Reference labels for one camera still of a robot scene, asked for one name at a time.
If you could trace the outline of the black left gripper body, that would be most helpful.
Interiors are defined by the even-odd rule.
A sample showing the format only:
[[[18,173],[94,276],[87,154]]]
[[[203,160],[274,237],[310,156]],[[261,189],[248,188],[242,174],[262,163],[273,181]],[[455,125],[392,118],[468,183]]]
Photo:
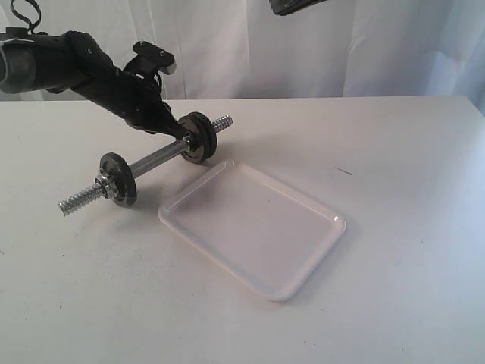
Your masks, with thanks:
[[[82,75],[81,81],[70,89],[122,118],[132,128],[146,131],[148,107],[163,101],[159,74],[148,80],[125,73],[88,33],[69,31],[63,38]]]

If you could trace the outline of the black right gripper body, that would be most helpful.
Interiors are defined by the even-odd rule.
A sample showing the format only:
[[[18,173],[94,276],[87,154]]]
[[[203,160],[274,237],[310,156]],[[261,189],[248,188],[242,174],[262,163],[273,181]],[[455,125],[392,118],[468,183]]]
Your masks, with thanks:
[[[269,4],[275,15],[287,16],[325,1],[326,0],[270,0]]]

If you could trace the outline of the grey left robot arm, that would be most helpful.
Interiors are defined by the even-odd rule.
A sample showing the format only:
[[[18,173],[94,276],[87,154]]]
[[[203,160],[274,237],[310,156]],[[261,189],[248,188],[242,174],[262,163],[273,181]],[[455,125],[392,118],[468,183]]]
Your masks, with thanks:
[[[135,57],[118,68],[88,33],[30,35],[9,27],[1,35],[1,90],[71,90],[136,130],[181,140],[189,131],[177,123],[161,96],[160,75],[176,70],[174,55],[147,41],[136,42],[133,51]]]

